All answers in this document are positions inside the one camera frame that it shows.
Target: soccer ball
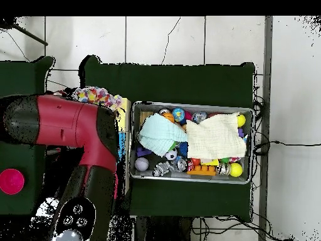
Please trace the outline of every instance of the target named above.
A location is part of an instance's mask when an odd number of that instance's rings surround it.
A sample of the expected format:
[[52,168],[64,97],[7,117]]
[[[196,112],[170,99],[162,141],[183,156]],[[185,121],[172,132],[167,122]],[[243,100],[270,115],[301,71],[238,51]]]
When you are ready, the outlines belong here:
[[177,149],[171,149],[169,152],[165,153],[165,157],[170,161],[175,160],[177,157]]

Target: light blue cloth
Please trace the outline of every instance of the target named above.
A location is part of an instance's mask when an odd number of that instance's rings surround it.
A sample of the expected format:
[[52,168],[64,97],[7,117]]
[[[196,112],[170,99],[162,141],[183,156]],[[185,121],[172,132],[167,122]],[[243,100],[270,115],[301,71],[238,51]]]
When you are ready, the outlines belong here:
[[170,120],[154,114],[146,118],[138,138],[143,147],[163,157],[174,141],[187,141],[187,134]]

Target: green table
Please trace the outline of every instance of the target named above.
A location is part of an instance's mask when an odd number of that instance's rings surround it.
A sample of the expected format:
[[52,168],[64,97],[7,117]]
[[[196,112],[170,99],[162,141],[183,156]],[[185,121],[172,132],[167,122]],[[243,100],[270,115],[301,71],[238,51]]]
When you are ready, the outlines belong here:
[[[52,57],[35,62],[0,62],[0,97],[13,94],[44,94],[45,76],[53,64]],[[37,209],[45,171],[45,147],[8,144],[0,141],[0,172],[20,170],[25,177],[23,190],[16,195],[0,191],[0,215],[32,215]]]
[[[108,65],[88,56],[80,65],[81,86],[99,86],[137,100],[252,108],[254,64]],[[247,185],[132,179],[130,214],[250,220]]]

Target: metal tray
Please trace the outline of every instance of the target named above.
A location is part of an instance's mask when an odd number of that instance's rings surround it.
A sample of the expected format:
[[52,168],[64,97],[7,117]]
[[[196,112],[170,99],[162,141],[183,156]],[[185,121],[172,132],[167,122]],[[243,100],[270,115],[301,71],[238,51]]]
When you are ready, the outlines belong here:
[[[164,176],[154,177],[152,175],[153,165],[159,163],[162,158],[157,155],[151,155],[149,158],[145,156],[150,161],[150,167],[147,171],[140,172],[135,169],[134,163],[137,159],[135,150],[138,144],[137,134],[140,131],[139,117],[142,111],[153,111],[158,112],[163,108],[172,110],[176,107],[180,107],[190,113],[195,112],[223,112],[225,114],[232,114],[235,112],[240,112],[246,118],[245,125],[242,127],[244,134],[248,135],[248,142],[246,144],[246,155],[241,160],[243,167],[243,174],[238,178],[232,176],[203,176],[203,175],[190,175],[187,173],[178,172],[168,172]],[[252,109],[241,108],[241,107],[218,107],[218,106],[208,106],[208,105],[190,105],[190,104],[169,104],[161,102],[135,102],[132,106],[131,115],[131,138],[130,138],[130,176],[132,178],[144,178],[144,179],[163,179],[163,180],[173,180],[173,181],[192,181],[192,182],[208,182],[208,183],[227,183],[227,184],[240,184],[244,185],[251,181],[252,176],[252,164],[253,164],[253,148],[254,148],[254,126],[255,126],[255,113]]]

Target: purple toy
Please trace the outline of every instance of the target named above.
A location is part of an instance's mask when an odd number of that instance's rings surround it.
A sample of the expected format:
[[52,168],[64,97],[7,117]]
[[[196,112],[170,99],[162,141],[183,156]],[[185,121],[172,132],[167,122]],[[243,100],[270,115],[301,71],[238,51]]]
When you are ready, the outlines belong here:
[[137,157],[145,156],[145,155],[148,155],[148,154],[151,154],[151,153],[152,153],[151,150],[145,149],[144,147],[138,147],[136,149]]
[[244,137],[244,133],[242,129],[238,129],[238,135],[239,137]]

